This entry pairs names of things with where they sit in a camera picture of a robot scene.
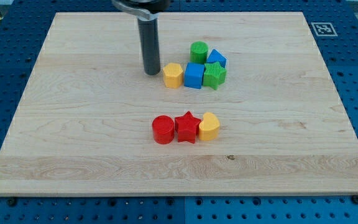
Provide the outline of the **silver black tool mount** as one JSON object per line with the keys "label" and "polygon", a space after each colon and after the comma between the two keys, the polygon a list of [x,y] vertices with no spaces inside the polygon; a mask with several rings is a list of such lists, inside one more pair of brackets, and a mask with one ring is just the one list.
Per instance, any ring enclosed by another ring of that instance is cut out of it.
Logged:
{"label": "silver black tool mount", "polygon": [[113,6],[143,21],[157,19],[170,5],[170,0],[111,0]]}

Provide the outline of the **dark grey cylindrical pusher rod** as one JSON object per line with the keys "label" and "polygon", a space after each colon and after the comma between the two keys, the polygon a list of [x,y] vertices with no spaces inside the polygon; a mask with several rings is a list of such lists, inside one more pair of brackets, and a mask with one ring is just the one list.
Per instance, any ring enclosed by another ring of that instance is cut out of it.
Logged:
{"label": "dark grey cylindrical pusher rod", "polygon": [[157,19],[146,21],[138,18],[137,23],[139,28],[144,72],[148,75],[156,75],[160,72]]}

